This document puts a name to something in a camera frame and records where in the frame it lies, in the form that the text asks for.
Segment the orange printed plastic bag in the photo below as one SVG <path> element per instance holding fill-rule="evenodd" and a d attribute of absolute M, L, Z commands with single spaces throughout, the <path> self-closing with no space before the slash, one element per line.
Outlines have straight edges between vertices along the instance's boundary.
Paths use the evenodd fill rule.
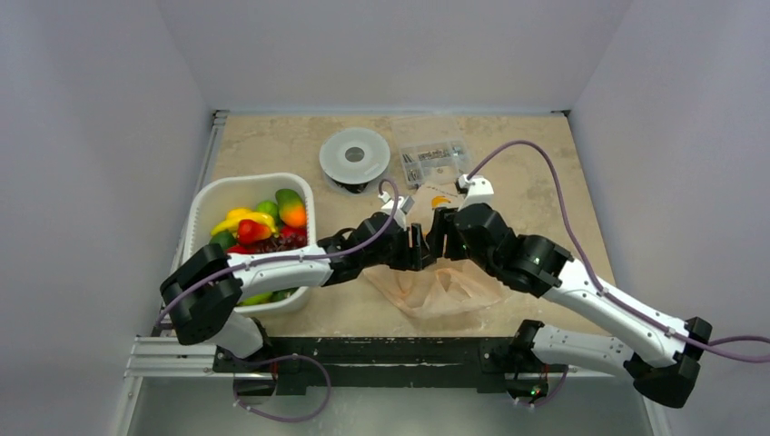
<path fill-rule="evenodd" d="M 420 272 L 377 266 L 363 275 L 390 303 L 415 319 L 474 312 L 507 299 L 503 286 L 470 260 L 440 258 Z"/>

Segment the green orange mango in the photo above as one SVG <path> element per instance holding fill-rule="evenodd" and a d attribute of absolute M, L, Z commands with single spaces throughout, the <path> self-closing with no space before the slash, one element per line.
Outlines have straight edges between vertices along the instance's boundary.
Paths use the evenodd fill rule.
<path fill-rule="evenodd" d="M 307 213 L 304 199 L 292 189 L 280 189 L 275 193 L 281 221 L 290 227 L 304 228 Z"/>

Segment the red orange fake fruit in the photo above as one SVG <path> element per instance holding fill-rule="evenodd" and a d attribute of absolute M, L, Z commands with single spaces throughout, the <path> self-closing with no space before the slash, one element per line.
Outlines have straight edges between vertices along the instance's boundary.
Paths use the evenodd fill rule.
<path fill-rule="evenodd" d="M 238 223 L 236 240 L 240 245 L 252 245 L 272 237 L 271 228 L 251 219 L 244 219 Z"/>

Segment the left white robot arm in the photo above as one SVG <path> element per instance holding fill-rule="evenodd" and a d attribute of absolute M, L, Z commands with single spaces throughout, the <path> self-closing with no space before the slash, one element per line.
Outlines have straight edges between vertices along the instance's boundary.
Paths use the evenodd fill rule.
<path fill-rule="evenodd" d="M 237 320 L 242 297 L 350 282 L 373 266 L 418 272 L 435 262 L 420 225 L 404 227 L 386 213 L 291 251 L 226 253 L 211 243 L 162 282 L 163 315 L 181 345 L 216 343 L 257 372 L 270 362 L 271 347 L 260 326 Z"/>

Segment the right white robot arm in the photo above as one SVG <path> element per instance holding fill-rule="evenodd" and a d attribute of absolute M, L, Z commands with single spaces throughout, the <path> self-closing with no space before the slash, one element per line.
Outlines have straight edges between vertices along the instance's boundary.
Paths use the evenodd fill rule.
<path fill-rule="evenodd" d="M 587 265 L 569 250 L 541 235 L 515 233 L 485 203 L 436 209 L 427 244 L 436 257 L 470 260 L 510 290 L 568 308 L 606 331 L 569 332 L 525 320 L 508 351 L 520 369 L 577 366 L 630 380 L 638 393 L 663 406 L 686 404 L 710 323 L 672 318 L 608 282 L 592 283 Z"/>

